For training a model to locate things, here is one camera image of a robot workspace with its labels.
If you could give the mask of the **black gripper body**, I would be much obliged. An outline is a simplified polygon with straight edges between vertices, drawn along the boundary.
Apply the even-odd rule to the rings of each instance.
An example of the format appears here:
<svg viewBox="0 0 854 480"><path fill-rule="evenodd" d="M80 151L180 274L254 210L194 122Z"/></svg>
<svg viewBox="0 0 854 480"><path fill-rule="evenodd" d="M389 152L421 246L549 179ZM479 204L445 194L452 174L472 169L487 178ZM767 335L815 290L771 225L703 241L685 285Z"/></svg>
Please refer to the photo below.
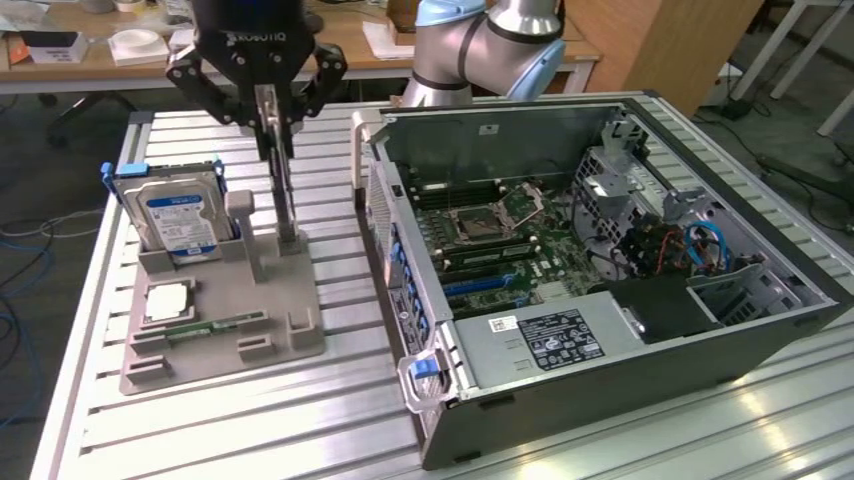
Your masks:
<svg viewBox="0 0 854 480"><path fill-rule="evenodd" d="M300 1L190 3L194 49L241 88L286 88L314 48Z"/></svg>

